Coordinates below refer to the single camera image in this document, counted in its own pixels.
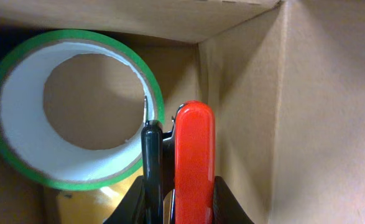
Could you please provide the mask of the green tape roll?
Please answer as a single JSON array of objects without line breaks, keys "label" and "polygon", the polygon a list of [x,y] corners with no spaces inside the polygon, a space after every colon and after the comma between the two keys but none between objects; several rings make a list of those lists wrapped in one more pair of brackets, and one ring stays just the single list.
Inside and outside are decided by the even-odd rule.
[{"label": "green tape roll", "polygon": [[142,165],[140,135],[97,151],[64,140],[43,107],[53,69],[77,55],[98,54],[128,66],[141,81],[149,116],[165,119],[157,80],[143,59],[123,43],[87,30],[64,29],[32,37],[0,61],[0,153],[13,168],[42,185],[94,190],[119,182]]}]

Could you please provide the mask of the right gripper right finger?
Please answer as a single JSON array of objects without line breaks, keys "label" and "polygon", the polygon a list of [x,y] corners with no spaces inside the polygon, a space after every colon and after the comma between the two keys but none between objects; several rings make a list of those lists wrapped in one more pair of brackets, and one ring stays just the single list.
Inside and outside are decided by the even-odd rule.
[{"label": "right gripper right finger", "polygon": [[224,179],[215,177],[213,192],[214,224],[254,224],[240,206]]}]

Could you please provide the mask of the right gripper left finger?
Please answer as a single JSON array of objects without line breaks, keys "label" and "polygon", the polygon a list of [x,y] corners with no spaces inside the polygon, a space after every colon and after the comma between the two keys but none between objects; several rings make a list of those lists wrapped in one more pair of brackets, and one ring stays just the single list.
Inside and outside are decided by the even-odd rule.
[{"label": "right gripper left finger", "polygon": [[143,224],[145,221],[144,177],[138,176],[104,224]]}]

